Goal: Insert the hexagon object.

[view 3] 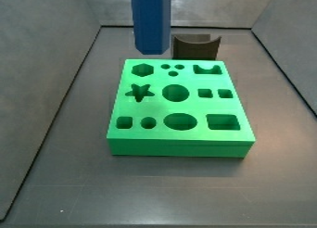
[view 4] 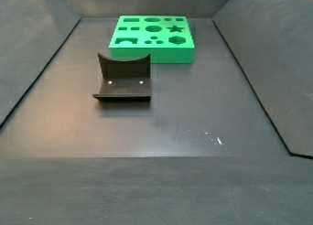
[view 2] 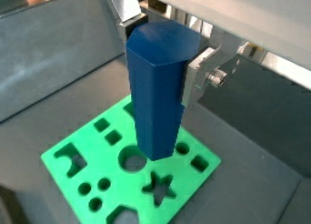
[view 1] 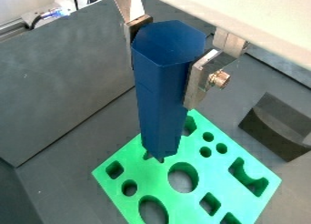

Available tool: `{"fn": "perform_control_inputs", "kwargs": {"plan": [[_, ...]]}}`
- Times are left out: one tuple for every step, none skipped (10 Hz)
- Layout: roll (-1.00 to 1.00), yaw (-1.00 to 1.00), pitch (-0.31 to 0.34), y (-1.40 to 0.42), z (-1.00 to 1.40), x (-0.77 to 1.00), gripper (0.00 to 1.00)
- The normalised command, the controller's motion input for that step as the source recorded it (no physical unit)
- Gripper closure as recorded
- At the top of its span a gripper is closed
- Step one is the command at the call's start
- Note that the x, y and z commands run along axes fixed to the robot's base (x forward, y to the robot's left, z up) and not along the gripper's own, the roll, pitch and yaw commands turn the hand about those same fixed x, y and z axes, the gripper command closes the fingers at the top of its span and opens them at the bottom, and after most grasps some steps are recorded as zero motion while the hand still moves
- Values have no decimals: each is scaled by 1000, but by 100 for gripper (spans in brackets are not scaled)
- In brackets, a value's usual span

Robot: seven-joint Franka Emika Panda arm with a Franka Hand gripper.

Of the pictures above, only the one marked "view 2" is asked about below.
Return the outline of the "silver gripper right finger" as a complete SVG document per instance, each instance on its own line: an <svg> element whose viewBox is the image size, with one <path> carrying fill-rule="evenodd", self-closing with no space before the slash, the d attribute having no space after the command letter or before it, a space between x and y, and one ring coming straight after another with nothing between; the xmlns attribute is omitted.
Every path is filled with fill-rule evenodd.
<svg viewBox="0 0 311 224"><path fill-rule="evenodd" d="M227 32L220 34L220 42L214 47L207 47L188 62L183 83L182 103L186 107L203 96L207 85L220 87L227 73L220 66L230 61L240 48L243 39Z"/></svg>

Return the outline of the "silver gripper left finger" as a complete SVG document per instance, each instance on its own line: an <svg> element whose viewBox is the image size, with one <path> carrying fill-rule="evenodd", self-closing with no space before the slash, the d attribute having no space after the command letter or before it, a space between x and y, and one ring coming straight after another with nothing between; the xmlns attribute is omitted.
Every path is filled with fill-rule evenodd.
<svg viewBox="0 0 311 224"><path fill-rule="evenodd" d="M127 43L133 28L148 21L139 0L108 0L115 14L116 28L123 43Z"/></svg>

